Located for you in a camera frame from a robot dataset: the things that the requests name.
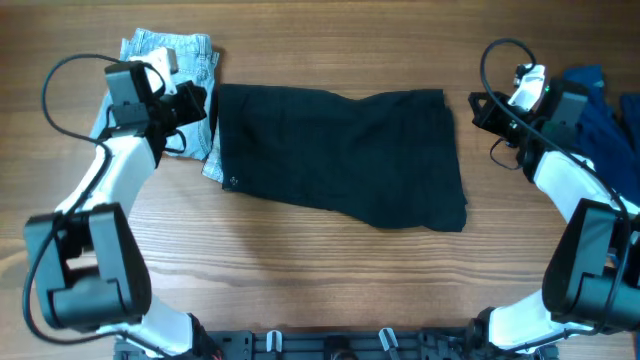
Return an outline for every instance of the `wooden table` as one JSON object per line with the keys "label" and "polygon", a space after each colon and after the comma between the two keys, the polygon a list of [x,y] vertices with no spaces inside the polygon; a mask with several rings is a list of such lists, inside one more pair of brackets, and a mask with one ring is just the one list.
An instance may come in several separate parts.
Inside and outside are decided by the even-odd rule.
{"label": "wooden table", "polygon": [[[222,54],[218,81],[225,83],[318,88],[352,98],[445,89],[469,200],[462,233],[383,231],[338,213],[226,193],[200,175],[200,162],[163,160],[130,223],[156,293],[210,330],[462,325],[487,306],[535,291],[565,224],[521,172],[491,162],[495,136],[471,124],[467,96],[482,90],[483,49],[496,38],[517,37],[550,75],[602,64],[614,103],[621,92],[640,89],[637,2],[57,2],[64,6],[5,0],[0,7],[1,360],[111,356],[111,340],[46,345],[21,317],[22,227],[76,187],[94,153],[54,132],[41,114],[44,76],[64,56],[118,56],[121,38],[143,27],[211,35]],[[495,89],[511,91],[515,66],[525,60],[515,48],[496,50],[489,65]],[[88,133],[106,89],[105,65],[77,62],[56,74],[49,101],[62,126]],[[497,152],[504,161],[513,155]],[[572,339],[561,351],[562,359],[633,356],[629,334]]]}

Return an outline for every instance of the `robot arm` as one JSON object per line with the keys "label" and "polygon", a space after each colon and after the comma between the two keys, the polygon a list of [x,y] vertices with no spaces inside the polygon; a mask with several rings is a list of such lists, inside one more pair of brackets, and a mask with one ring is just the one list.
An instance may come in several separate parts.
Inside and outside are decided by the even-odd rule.
{"label": "robot arm", "polygon": [[[614,236],[619,231],[619,214],[605,205],[609,199],[598,189],[597,182],[561,154],[548,152],[522,136],[517,124],[504,117],[491,100],[480,107],[477,100],[482,94],[472,94],[474,124],[506,138],[512,146],[520,146],[518,161],[525,175],[551,197],[569,222],[541,290],[513,305],[483,311],[466,329],[438,328],[396,334],[385,328],[379,333],[297,336],[283,336],[278,331],[266,336],[224,332],[218,334],[221,341],[214,341],[216,334],[207,334],[193,315],[175,311],[152,295],[146,265],[127,222],[138,192],[160,162],[166,137],[174,134],[178,126],[205,116],[203,89],[190,83],[173,85],[170,74],[175,72],[175,62],[170,51],[161,51],[142,59],[157,61],[153,63],[156,69],[153,72],[148,73],[149,66],[141,61],[105,69],[114,99],[116,126],[105,129],[100,138],[112,152],[110,166],[93,188],[91,197],[76,209],[49,243],[40,261],[41,271],[36,272],[41,310],[52,328],[116,334],[141,349],[146,357],[221,360],[223,353],[219,346],[227,346],[223,349],[224,358],[231,360],[277,360],[282,359],[283,353],[288,353],[287,359],[292,360],[323,358],[323,354],[325,359],[336,360],[357,359],[357,354],[379,358],[375,351],[386,353],[393,360],[457,359],[463,354],[470,359],[533,359],[528,354],[540,351],[540,345],[528,344],[558,336],[562,339],[568,330],[589,330],[601,321],[608,289],[617,271],[624,272],[624,282],[611,308],[605,333],[640,328],[637,306],[640,246],[636,242],[632,248],[626,269],[606,266],[610,249],[619,251],[623,244],[616,242]],[[510,99],[503,95],[500,100],[523,117],[530,115],[540,96],[543,72],[544,67],[537,65],[534,71],[523,74],[518,79],[519,91]],[[551,88],[551,95],[547,95],[546,101],[543,99],[539,110],[549,118],[541,125],[541,131],[560,134],[554,139],[562,142],[566,131],[557,130],[566,130],[563,127],[568,126],[567,122],[575,121],[582,98],[580,89],[576,90],[577,95],[571,92],[575,90],[571,84],[552,80]],[[562,123],[556,114],[562,115]],[[101,147],[96,152],[86,176],[56,212],[32,217],[25,225],[30,256],[98,173],[105,153]],[[628,207],[637,212],[636,207],[630,204]],[[637,238],[640,220],[632,222],[632,229]],[[97,265],[89,268],[68,265],[67,260],[86,250],[95,251]],[[240,346],[227,342],[236,336],[242,338]],[[116,357],[121,354],[120,358],[126,359],[133,354],[129,348],[122,349]],[[552,359],[555,355],[536,357],[543,358]]]}
{"label": "robot arm", "polygon": [[[204,89],[191,82],[174,85],[170,74],[176,71],[175,54],[166,48],[105,69],[116,126],[104,129],[99,139],[111,152],[109,166],[49,244],[36,273],[42,312],[52,328],[119,334],[149,357],[216,351],[215,344],[200,336],[204,330],[193,316],[152,295],[149,273],[127,222],[138,192],[159,165],[166,137],[206,116]],[[96,147],[96,158],[78,188],[54,213],[27,222],[30,254],[73,207],[104,160],[105,150]],[[68,265],[67,260],[87,250],[95,252],[95,266]]]}

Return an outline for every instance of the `light blue shorts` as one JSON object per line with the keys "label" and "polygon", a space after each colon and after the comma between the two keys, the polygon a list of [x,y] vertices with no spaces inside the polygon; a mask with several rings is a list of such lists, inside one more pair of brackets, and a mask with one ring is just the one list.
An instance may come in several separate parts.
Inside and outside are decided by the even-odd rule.
{"label": "light blue shorts", "polygon": [[[213,86],[215,84],[214,69],[218,63],[219,54],[213,51],[209,35],[161,34],[137,29],[131,40],[122,39],[120,60],[127,60],[131,56],[146,55],[152,50],[163,46],[176,52],[179,70],[177,74],[172,75],[173,81],[179,84],[191,80],[195,85],[202,86],[207,90],[207,99],[204,104],[207,117],[198,122],[179,127],[178,129],[184,133],[187,139],[186,149],[181,154],[169,154],[204,160],[211,152],[213,145],[209,112],[211,111]],[[111,103],[111,95],[107,94],[102,101],[100,112],[91,130],[91,137],[98,137],[102,129],[104,129],[106,125],[106,110]],[[110,119],[109,125],[115,125],[113,117]],[[167,139],[167,147],[181,150],[183,149],[182,140],[178,135],[171,136]]]}

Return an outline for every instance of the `black cable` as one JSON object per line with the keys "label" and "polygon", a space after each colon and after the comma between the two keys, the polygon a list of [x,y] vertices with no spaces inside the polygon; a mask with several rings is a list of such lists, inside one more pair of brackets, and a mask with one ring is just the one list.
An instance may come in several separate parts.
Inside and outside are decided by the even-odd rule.
{"label": "black cable", "polygon": [[51,118],[51,115],[49,114],[49,109],[47,108],[47,100],[46,100],[49,81],[51,80],[51,77],[56,72],[56,70],[58,70],[64,64],[76,59],[101,59],[101,60],[106,60],[111,62],[120,62],[120,60],[118,59],[114,59],[108,56],[98,55],[98,54],[77,54],[77,55],[73,55],[65,59],[62,59],[51,69],[51,71],[49,71],[49,74],[45,78],[44,85],[42,86],[42,93],[40,95],[42,113],[45,119],[47,120],[47,122],[49,123],[49,125],[51,125],[51,127],[53,127],[56,131],[58,131],[63,135],[70,136],[74,139],[90,142],[92,144],[95,144],[96,146],[100,146],[104,150],[104,161],[102,162],[102,165],[98,169],[98,172],[93,177],[93,179],[91,180],[87,188],[80,194],[76,202],[53,225],[53,227],[51,228],[51,231],[49,232],[49,234],[47,234],[45,240],[42,242],[42,244],[38,248],[38,251],[36,252],[36,255],[33,259],[33,264],[31,265],[31,268],[29,269],[29,272],[27,273],[27,277],[24,281],[24,288],[22,291],[22,315],[24,317],[25,323],[27,324],[27,327],[37,338],[43,341],[46,341],[52,344],[58,344],[58,345],[82,344],[89,341],[101,339],[106,336],[114,335],[113,333],[107,333],[107,334],[94,335],[94,336],[89,336],[81,339],[72,339],[72,340],[52,338],[44,334],[42,331],[40,331],[38,326],[33,321],[33,315],[31,313],[31,287],[33,285],[33,280],[35,278],[36,271],[38,270],[38,265],[40,265],[40,261],[44,256],[45,250],[47,249],[51,241],[57,238],[58,231],[62,229],[65,223],[76,211],[76,209],[80,207],[87,200],[87,198],[89,197],[89,194],[91,193],[91,190],[93,190],[93,188],[98,184],[98,182],[100,181],[104,173],[107,171],[109,164],[111,162],[111,149],[109,149],[108,146],[104,145],[102,142],[98,140],[92,139],[84,135],[76,134],[61,128],[60,126],[58,126],[58,124],[56,124],[53,121],[53,119]]}
{"label": "black cable", "polygon": [[184,133],[181,130],[175,129],[169,136],[178,135],[180,136],[180,140],[182,140],[182,150],[172,149],[172,148],[164,148],[164,151],[170,152],[172,154],[182,154],[187,150],[187,138],[184,136]]}
{"label": "black cable", "polygon": [[521,169],[522,165],[520,165],[520,164],[518,164],[518,166],[516,166],[516,167],[509,167],[509,166],[499,162],[496,158],[493,157],[493,150],[496,148],[496,146],[498,146],[503,141],[504,141],[504,138],[500,138],[500,139],[498,139],[498,141],[493,143],[493,145],[491,145],[491,149],[489,149],[489,157],[491,158],[491,160],[493,160],[494,163],[502,166],[503,168],[505,168],[507,170],[519,170],[519,169]]}
{"label": "black cable", "polygon": [[564,156],[566,156],[569,159],[571,159],[573,162],[575,162],[578,166],[580,166],[583,170],[585,170],[587,173],[589,173],[591,176],[593,176],[596,180],[598,180],[602,184],[602,186],[605,188],[605,190],[607,190],[607,192],[611,195],[612,200],[620,208],[620,212],[621,212],[621,215],[622,215],[622,221],[623,221],[623,229],[622,229],[622,232],[620,233],[619,236],[622,236],[622,239],[626,239],[626,244],[625,244],[625,246],[623,248],[622,259],[620,260],[620,266],[618,267],[618,271],[617,271],[616,276],[614,278],[613,284],[611,285],[611,289],[609,290],[609,294],[607,295],[607,301],[605,302],[603,316],[602,316],[602,319],[600,320],[600,323],[598,323],[597,326],[594,326],[593,329],[591,329],[591,330],[577,330],[577,329],[565,330],[561,334],[557,334],[555,336],[550,336],[548,338],[545,338],[545,339],[542,339],[542,340],[538,340],[538,341],[530,343],[530,344],[526,344],[525,343],[525,344],[523,344],[521,346],[509,349],[509,352],[517,352],[517,351],[520,351],[520,350],[530,349],[532,347],[538,347],[538,346],[547,345],[549,343],[558,341],[560,339],[568,338],[571,335],[587,335],[587,336],[596,335],[596,334],[600,333],[606,327],[607,320],[608,320],[609,316],[611,315],[611,307],[613,306],[613,300],[615,299],[615,297],[616,297],[616,295],[618,293],[618,289],[620,287],[620,282],[622,281],[622,274],[624,273],[624,269],[627,266],[627,261],[628,261],[628,257],[629,257],[629,250],[630,250],[630,247],[631,247],[631,239],[630,239],[631,222],[630,222],[630,219],[629,219],[629,213],[627,212],[627,208],[624,205],[624,203],[622,202],[622,200],[620,199],[620,196],[618,195],[618,193],[615,192],[615,190],[613,190],[613,188],[611,188],[611,186],[609,186],[606,183],[606,181],[604,181],[593,169],[591,169],[585,163],[583,163],[580,160],[578,160],[575,156],[573,156],[568,151],[566,151],[563,148],[561,148],[560,146],[558,146],[553,141],[547,139],[544,135],[542,135],[540,132],[538,132],[532,126],[530,126],[529,124],[524,122],[516,114],[511,112],[509,110],[509,108],[507,108],[504,104],[502,104],[500,102],[500,100],[495,95],[493,90],[491,90],[491,86],[489,85],[489,82],[487,80],[487,74],[486,74],[486,69],[485,69],[487,56],[489,55],[491,50],[493,50],[493,48],[495,48],[496,46],[499,46],[499,45],[502,45],[502,44],[507,44],[507,43],[511,43],[511,44],[514,44],[514,45],[518,46],[519,48],[524,50],[529,55],[529,58],[531,59],[532,66],[529,68],[528,71],[531,71],[537,64],[537,61],[536,61],[535,56],[533,55],[533,52],[523,42],[521,42],[519,40],[510,39],[510,38],[504,38],[504,39],[499,39],[499,40],[496,40],[496,41],[492,42],[491,44],[489,44],[489,46],[487,46],[487,48],[485,49],[484,53],[482,54],[482,58],[480,59],[480,80],[482,81],[482,85],[484,86],[487,94],[489,94],[491,99],[496,103],[496,105],[498,105],[498,107],[500,107],[500,109],[502,111],[504,111],[505,114],[507,114],[519,126],[521,126],[522,128],[526,129],[528,131],[529,135],[535,136],[536,138],[538,138],[539,140],[544,142],[549,147],[553,148],[556,151],[559,151],[561,154],[563,154]]}
{"label": "black cable", "polygon": [[109,128],[109,122],[111,122],[111,110],[113,109],[113,104],[110,104],[109,106],[107,106],[107,110],[106,110],[106,114],[105,117],[107,119],[107,122],[104,124],[104,128],[102,128],[102,131],[105,131]]}

